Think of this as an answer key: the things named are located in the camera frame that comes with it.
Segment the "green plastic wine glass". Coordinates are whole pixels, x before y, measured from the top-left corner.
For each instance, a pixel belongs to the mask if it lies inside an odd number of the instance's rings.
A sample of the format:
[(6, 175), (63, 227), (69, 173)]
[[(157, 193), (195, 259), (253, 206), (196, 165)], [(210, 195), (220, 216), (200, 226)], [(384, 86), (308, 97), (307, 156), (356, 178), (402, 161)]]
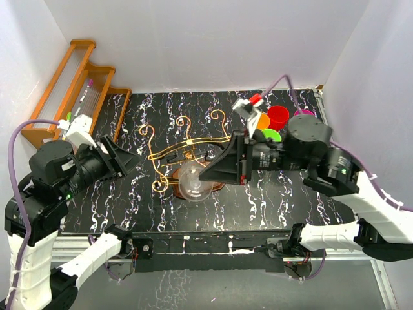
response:
[(263, 133), (266, 140), (271, 139), (275, 142), (281, 142), (282, 141), (282, 137), (281, 137), (280, 133), (277, 132), (276, 130), (264, 129), (264, 130), (262, 130), (262, 133)]

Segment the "orange yellow plastic wine glass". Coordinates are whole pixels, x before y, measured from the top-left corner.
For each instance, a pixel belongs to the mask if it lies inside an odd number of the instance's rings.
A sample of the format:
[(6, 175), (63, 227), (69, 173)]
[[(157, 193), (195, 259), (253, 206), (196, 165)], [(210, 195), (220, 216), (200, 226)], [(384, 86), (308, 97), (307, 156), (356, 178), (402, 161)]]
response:
[(260, 119), (257, 123), (256, 129), (258, 130), (265, 130), (267, 128), (269, 128), (270, 125), (270, 118), (268, 117), (267, 114), (262, 113), (260, 116)]

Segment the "red plastic wine glass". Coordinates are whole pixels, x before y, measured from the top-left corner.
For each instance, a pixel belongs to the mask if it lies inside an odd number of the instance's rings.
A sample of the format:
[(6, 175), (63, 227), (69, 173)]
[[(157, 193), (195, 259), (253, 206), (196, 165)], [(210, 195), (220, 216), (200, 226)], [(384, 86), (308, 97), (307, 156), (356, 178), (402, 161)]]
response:
[(270, 119), (270, 125), (268, 127), (275, 131), (282, 130), (290, 118), (289, 111), (280, 105), (270, 107), (267, 115)]

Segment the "clear glass wine glass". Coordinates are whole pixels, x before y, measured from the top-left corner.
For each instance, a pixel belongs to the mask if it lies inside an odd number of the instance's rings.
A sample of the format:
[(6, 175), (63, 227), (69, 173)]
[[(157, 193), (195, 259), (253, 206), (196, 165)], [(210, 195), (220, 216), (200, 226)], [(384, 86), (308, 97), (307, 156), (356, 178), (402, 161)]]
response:
[(210, 196), (214, 184), (211, 181), (199, 179), (204, 168), (204, 165), (196, 161), (187, 162), (180, 167), (178, 187), (184, 199), (190, 202), (201, 202)]

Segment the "pink plastic wine glass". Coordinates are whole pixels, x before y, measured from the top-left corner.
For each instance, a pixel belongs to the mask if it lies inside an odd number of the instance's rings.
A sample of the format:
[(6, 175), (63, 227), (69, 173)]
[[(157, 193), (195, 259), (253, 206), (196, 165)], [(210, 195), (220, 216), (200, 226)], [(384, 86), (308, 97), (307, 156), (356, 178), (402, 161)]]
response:
[(294, 113), (295, 116), (302, 115), (302, 114), (308, 114), (308, 115), (311, 115), (311, 116), (315, 116), (315, 114), (310, 110), (297, 110)]

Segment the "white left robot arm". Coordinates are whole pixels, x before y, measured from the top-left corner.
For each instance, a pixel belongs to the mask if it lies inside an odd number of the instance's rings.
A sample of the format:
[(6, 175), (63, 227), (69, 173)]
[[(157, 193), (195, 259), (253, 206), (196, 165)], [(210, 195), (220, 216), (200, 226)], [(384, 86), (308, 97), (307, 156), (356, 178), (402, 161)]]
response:
[(52, 249), (68, 203), (98, 181), (130, 174), (139, 157), (103, 136), (74, 149), (68, 141), (43, 144), (30, 158), (30, 173), (5, 208), (11, 250), (10, 288), (2, 309), (68, 309), (84, 282), (114, 256), (132, 253), (130, 231), (111, 225), (68, 263), (52, 267)]

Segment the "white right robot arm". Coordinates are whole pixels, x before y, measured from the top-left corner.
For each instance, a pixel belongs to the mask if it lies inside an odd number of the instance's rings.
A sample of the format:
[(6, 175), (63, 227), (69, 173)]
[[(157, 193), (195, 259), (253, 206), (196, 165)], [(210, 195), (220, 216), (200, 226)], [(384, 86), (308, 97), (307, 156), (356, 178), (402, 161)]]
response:
[(354, 155), (331, 141), (331, 135), (331, 127), (309, 114), (292, 117), (280, 142), (235, 131), (199, 179), (244, 185), (253, 171), (305, 171), (305, 186), (345, 204), (357, 216), (339, 225), (297, 223), (288, 238), (267, 242), (270, 254), (305, 257), (318, 250), (347, 249), (384, 262), (411, 259), (412, 213), (384, 193)]

